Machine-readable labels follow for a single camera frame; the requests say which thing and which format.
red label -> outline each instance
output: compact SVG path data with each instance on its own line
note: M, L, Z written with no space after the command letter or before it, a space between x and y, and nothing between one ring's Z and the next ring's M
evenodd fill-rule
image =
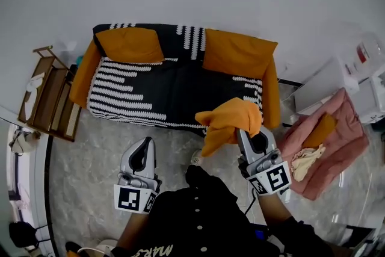
M357 46L357 55L359 56L361 63L364 63L366 61L366 57L363 54L361 46Z

black shirt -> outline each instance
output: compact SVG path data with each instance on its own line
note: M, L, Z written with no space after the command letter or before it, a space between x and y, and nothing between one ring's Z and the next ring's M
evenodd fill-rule
M236 204L237 197L225 184L219 178L207 178L200 167L193 169L191 173L189 167L186 174L190 188L156 198L137 248L130 252L116 248L114 256L279 256L276 246L257 239ZM311 226L293 217L270 231L294 256L333 256Z

orange cushion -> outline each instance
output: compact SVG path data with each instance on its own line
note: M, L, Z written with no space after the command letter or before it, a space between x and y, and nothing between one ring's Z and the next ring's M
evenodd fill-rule
M277 42L238 33L206 29L203 68L250 78L262 78Z
M73 79L70 100L84 109L87 108L87 96L90 91L92 78L100 61L100 52L92 40L84 54L79 69Z
M325 113L317 126L302 144L303 148L318 148L324 142L326 137L336 128L337 121L332 115Z
M155 30L119 28L96 34L108 58L118 62L154 63L164 60Z

beige cloth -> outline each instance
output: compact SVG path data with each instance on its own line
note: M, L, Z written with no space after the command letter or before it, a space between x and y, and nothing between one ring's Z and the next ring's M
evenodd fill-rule
M37 97L37 89L42 85L43 78L45 73L41 73L39 75L33 76L29 83L26 85L27 92L30 92L28 101L24 103L25 110L25 119L29 120L31 118L32 110L34 108L36 97Z
M310 166L314 164L315 160L320 158L325 152L326 148L320 144L318 149L304 148L296 153L291 161L291 171L296 181L302 181Z

person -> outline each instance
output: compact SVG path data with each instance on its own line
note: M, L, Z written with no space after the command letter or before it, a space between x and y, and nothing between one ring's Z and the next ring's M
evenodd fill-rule
M161 193L149 215L133 213L114 257L139 256L286 256L260 240L226 185L200 166L200 152L186 172L188 188ZM333 256L313 227L297 222L276 194L259 196L269 233L298 256Z

